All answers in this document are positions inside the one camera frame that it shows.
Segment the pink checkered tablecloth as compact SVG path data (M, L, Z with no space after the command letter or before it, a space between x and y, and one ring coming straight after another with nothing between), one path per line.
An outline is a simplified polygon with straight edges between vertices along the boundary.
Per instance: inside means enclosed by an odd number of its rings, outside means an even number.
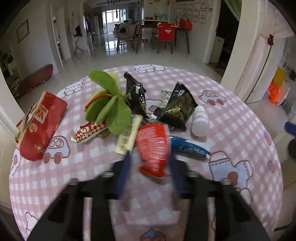
M211 154L201 159L182 153L177 159L205 178L230 178L271 235L282 206L282 172L275 145L253 111L222 85L196 73L151 64L112 71L119 76L122 89L126 72L143 84L148 113L160 104L162 90L172 90L178 82L189 89L209 116L210 130L203 142ZM99 86L85 77L57 93L68 106L43 160L26 160L15 150L9 190L24 238L70 179L92 179L121 159L115 151L115 135L84 144L71 140L72 132L86 124L84 107L98 90ZM124 195L110 203L117 240L139 240L151 229L164 233L167 240L182 240L189 202L177 197L171 177L153 179L140 173L140 164L138 153L133 152Z

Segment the beige printed wrapper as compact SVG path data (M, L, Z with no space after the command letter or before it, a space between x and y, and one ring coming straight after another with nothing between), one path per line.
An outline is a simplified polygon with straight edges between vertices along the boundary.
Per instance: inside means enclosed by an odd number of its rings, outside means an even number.
M143 116L141 115L132 115L130 122L118 136L118 142L115 148L116 153L125 155L127 151L132 152L142 119Z

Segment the red beige snack box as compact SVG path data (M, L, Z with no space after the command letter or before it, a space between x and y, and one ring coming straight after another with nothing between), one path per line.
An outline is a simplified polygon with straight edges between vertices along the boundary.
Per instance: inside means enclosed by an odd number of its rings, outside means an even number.
M16 125L15 141L23 158L30 161L43 158L66 108L63 99L46 91L42 93Z

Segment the green leaf plush toy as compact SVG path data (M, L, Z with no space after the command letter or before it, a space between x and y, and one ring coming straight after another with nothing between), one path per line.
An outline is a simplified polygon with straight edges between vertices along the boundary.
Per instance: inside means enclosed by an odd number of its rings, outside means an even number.
M101 89L85 105L86 121L96 125L105 122L112 134L121 134L131 120L132 110L121 92L118 74L94 70L88 77Z

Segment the red snack wrapper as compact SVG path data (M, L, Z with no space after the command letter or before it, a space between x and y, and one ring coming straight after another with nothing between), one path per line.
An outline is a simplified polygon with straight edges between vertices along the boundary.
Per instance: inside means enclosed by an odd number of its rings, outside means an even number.
M156 178L166 177L171 151L168 127L160 123L143 125L138 129L135 142L142 160L139 171Z

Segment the wooden dining table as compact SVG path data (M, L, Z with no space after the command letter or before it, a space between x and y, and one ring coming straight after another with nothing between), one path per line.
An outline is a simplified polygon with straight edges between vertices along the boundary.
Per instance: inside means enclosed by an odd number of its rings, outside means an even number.
M190 53L190 44L189 44L189 31L192 29L192 23L183 19L177 20L177 25L164 22L164 21L153 21L145 20L143 24L138 25L138 37L137 37L137 46L135 48L136 53L139 50L140 43L142 40L142 30L143 29L155 29L157 32L152 36L152 47L155 44L158 44L158 53L159 46L161 43L165 43L171 47L171 53L173 53L173 46L177 44L177 31L182 30L185 32L187 53Z

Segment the black crumpled snack bag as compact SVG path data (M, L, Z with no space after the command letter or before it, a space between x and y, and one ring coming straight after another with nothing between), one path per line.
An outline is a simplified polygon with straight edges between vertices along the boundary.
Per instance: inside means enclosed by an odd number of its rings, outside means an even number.
M140 114L143 118L148 118L146 114L146 90L143 84L138 82L130 73L125 72L124 78L126 79L126 92L125 97L128 105L133 113Z

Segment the silver foil wrapper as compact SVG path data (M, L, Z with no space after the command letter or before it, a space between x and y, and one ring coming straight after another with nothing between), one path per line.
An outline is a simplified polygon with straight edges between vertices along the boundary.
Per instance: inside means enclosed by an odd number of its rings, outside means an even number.
M162 94L163 99L162 99L161 103L159 104L159 108L165 108L168 105L168 102L171 98L171 91L162 90L161 94Z

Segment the yellow box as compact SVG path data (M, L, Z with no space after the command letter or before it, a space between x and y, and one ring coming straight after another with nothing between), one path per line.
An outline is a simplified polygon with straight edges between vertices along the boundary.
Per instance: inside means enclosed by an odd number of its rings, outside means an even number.
M278 67L273 77L273 84L280 87L285 79L286 71Z

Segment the orange plastic crate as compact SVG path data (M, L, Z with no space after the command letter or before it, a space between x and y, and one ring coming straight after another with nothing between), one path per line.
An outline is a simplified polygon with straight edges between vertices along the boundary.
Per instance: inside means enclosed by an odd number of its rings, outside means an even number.
M272 82L268 87L267 92L269 94L268 100L272 104L275 104L280 94L280 88Z

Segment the dark red bench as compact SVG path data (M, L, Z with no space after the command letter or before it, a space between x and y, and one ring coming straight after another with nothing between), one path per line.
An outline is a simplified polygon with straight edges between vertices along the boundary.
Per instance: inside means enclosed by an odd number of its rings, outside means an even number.
M37 70L33 74L25 78L20 85L18 86L18 93L20 96L28 93L32 88L35 88L37 85L46 82L53 74L53 65L48 64Z

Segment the red white checkered wrapper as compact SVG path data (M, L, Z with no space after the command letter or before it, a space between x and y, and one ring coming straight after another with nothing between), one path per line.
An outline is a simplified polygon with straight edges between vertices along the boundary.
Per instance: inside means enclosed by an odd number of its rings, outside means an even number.
M76 132L72 130L71 141L78 144L83 144L85 142L88 142L92 138L95 138L106 130L107 126L104 120L100 124L90 122L84 126L81 126L80 129Z

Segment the red bag on table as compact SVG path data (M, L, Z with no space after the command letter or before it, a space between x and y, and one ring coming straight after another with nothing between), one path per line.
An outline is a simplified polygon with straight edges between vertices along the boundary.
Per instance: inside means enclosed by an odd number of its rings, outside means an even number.
M189 31L192 29L192 26L193 26L192 22L184 19L177 20L177 24L179 28L184 30L189 30Z

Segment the black gold snack bag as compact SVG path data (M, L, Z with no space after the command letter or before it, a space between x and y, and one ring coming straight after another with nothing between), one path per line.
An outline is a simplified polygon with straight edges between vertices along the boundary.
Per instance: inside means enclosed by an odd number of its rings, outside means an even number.
M185 132L186 122L198 106L189 89L177 82L167 105L164 108L156 108L151 114L151 119L168 125L173 130Z

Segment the white pill bottle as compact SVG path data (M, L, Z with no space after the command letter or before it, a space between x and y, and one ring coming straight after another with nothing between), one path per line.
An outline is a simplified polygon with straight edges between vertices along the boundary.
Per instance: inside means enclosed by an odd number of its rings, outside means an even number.
M192 116L191 131L197 137L205 137L209 131L209 118L202 105L195 108Z

